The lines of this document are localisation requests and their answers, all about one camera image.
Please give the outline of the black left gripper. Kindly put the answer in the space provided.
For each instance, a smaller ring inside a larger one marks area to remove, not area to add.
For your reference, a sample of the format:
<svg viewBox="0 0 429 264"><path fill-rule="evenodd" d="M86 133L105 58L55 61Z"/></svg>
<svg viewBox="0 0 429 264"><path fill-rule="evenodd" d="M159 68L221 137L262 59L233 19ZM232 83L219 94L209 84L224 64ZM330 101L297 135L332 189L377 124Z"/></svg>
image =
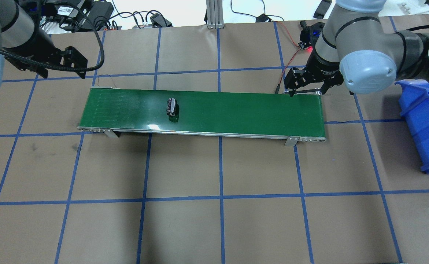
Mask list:
<svg viewBox="0 0 429 264"><path fill-rule="evenodd" d="M42 29L35 29L29 40L15 47L15 53L47 65L71 67L73 70L88 65L87 58L75 47L58 49Z"/></svg>

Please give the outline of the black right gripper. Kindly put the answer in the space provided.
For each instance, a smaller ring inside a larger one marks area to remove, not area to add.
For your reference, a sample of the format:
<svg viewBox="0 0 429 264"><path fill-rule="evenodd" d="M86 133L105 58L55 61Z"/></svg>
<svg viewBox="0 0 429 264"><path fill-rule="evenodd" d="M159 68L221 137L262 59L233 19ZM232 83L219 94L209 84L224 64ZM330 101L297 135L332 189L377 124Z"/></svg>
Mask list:
<svg viewBox="0 0 429 264"><path fill-rule="evenodd" d="M313 51L302 69L292 67L286 74L285 88L293 97L299 88L312 83L321 83L321 95L325 95L333 86L342 85L344 79L339 71L338 62L329 62Z"/></svg>

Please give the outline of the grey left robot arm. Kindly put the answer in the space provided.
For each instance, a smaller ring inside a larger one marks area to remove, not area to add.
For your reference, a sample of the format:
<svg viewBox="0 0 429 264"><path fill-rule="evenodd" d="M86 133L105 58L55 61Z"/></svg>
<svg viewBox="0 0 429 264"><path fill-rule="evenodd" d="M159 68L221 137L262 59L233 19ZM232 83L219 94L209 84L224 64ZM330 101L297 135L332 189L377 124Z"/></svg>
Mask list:
<svg viewBox="0 0 429 264"><path fill-rule="evenodd" d="M4 64L43 78L48 70L75 72L85 78L87 59L75 48L58 49L15 0L0 0L0 87Z"/></svg>

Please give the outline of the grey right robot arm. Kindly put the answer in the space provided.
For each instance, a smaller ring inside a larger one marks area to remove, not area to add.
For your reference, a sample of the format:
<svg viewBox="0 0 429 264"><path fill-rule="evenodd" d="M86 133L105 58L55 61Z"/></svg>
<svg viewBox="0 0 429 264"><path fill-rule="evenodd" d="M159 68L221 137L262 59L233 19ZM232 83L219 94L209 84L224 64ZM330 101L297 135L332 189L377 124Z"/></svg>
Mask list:
<svg viewBox="0 0 429 264"><path fill-rule="evenodd" d="M287 73L284 86L289 95L316 82L322 83L322 94L345 85L362 95L397 80L429 83L429 32L420 32L420 26L385 33L378 17L384 5L384 0L338 0L306 66Z"/></svg>

